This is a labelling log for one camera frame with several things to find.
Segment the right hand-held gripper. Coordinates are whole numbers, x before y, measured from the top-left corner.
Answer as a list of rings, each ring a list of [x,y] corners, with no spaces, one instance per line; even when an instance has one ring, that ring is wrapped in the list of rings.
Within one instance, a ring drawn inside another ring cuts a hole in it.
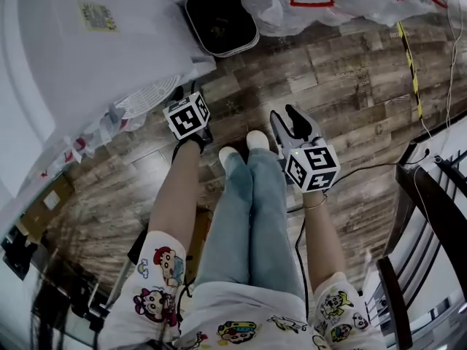
[[[331,188],[341,170],[336,150],[326,143],[319,125],[306,112],[292,104],[286,104],[285,111],[293,124],[292,133],[274,110],[269,121],[283,155],[279,164],[287,183],[294,184],[302,193]]]

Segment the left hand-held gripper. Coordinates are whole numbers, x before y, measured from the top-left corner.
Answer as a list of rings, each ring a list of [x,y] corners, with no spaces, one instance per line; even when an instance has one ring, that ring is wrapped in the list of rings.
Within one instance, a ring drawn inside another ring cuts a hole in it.
[[[184,98],[183,86],[178,86],[171,96],[172,104],[163,110],[171,132],[178,140],[204,129],[208,125],[210,111],[200,92]]]

